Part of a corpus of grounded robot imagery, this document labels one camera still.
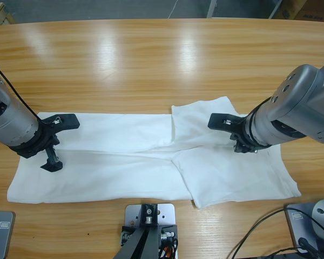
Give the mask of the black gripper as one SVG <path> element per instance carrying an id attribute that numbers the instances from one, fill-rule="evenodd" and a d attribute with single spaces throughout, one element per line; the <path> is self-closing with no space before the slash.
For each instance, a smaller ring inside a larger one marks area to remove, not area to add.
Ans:
<path id="1" fill-rule="evenodd" d="M 231 120 L 232 132 L 231 139 L 239 141 L 241 144 L 234 145 L 236 153 L 256 153 L 256 148 L 270 148 L 271 145 L 259 144 L 253 136 L 246 132 L 246 120 Z"/>
<path id="2" fill-rule="evenodd" d="M 35 156 L 38 152 L 45 150 L 47 153 L 46 164 L 41 168 L 48 172 L 56 172 L 63 168 L 63 163 L 59 160 L 54 145 L 60 142 L 55 134 L 48 129 L 38 129 L 36 134 L 27 142 L 18 146 L 10 146 L 9 148 L 16 152 L 19 156 L 26 159 Z"/>

